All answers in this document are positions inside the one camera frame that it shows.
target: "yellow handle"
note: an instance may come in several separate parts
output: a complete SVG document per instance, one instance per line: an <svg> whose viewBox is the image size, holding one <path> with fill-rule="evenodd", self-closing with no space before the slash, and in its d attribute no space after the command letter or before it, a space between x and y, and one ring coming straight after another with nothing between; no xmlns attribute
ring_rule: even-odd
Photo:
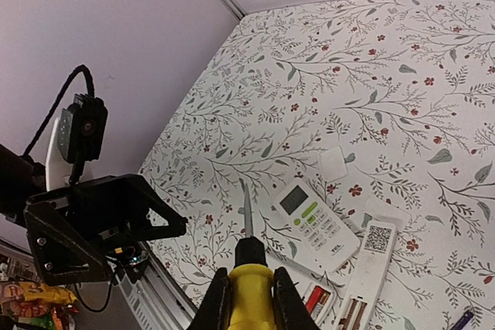
<svg viewBox="0 0 495 330"><path fill-rule="evenodd" d="M261 264L243 264L234 268L229 278L234 296L228 330L275 330L273 272Z"/></svg>

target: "screwdriver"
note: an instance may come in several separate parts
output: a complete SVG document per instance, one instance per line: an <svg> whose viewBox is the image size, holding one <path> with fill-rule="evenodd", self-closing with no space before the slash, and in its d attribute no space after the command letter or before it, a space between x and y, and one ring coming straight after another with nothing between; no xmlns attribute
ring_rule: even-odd
<svg viewBox="0 0 495 330"><path fill-rule="evenodd" d="M233 296L228 329L275 330L273 272L266 263L265 245L254 237L248 185L244 185L244 228L245 238L235 247L235 266L229 274Z"/></svg>

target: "pen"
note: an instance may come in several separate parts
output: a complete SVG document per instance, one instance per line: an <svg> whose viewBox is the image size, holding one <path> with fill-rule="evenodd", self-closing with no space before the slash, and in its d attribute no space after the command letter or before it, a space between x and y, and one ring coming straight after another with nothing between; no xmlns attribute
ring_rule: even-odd
<svg viewBox="0 0 495 330"><path fill-rule="evenodd" d="M468 309L450 330L462 330L473 317L474 313L470 309Z"/></svg>

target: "remote display screen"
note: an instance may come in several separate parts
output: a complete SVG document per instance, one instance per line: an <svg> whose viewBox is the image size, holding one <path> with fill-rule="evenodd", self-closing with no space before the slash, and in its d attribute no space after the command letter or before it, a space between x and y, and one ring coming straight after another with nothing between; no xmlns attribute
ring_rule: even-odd
<svg viewBox="0 0 495 330"><path fill-rule="evenodd" d="M291 215L308 198L298 185L280 202L282 208Z"/></svg>

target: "white remote control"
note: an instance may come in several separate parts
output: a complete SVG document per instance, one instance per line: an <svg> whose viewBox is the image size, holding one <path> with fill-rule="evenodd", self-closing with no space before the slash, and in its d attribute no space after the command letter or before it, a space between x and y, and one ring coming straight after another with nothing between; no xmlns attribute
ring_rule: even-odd
<svg viewBox="0 0 495 330"><path fill-rule="evenodd" d="M359 249L360 240L353 231L301 179L294 179L278 194L274 207L328 272Z"/></svg>

